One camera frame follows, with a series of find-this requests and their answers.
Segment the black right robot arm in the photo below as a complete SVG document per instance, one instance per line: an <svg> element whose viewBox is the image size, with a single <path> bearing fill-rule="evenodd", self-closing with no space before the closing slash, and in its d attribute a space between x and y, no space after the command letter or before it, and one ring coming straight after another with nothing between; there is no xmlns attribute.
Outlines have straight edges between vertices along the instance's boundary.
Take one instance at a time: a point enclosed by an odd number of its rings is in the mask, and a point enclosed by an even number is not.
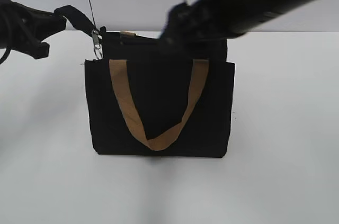
<svg viewBox="0 0 339 224"><path fill-rule="evenodd" d="M173 7L160 39L182 48L188 43L238 38L253 28L315 0L197 0Z"/></svg>

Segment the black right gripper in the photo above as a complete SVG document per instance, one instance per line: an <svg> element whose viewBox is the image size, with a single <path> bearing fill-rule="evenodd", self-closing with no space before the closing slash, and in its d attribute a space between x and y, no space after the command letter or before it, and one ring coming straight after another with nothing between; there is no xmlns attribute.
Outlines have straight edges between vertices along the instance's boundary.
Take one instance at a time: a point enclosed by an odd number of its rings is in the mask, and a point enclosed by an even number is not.
<svg viewBox="0 0 339 224"><path fill-rule="evenodd" d="M221 2L186 1L172 7L159 37L162 50L185 50L190 45L227 41L227 18Z"/></svg>

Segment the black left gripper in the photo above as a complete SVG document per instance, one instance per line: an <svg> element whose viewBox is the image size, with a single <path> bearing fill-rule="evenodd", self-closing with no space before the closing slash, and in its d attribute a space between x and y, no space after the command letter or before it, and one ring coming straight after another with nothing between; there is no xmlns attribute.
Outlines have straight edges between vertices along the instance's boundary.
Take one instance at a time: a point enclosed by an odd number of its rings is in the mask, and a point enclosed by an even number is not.
<svg viewBox="0 0 339 224"><path fill-rule="evenodd" d="M65 30L66 19L12 0L1 0L1 49L15 50L37 60L49 56L50 45L28 39L20 24L27 26L37 39L46 39Z"/></svg>

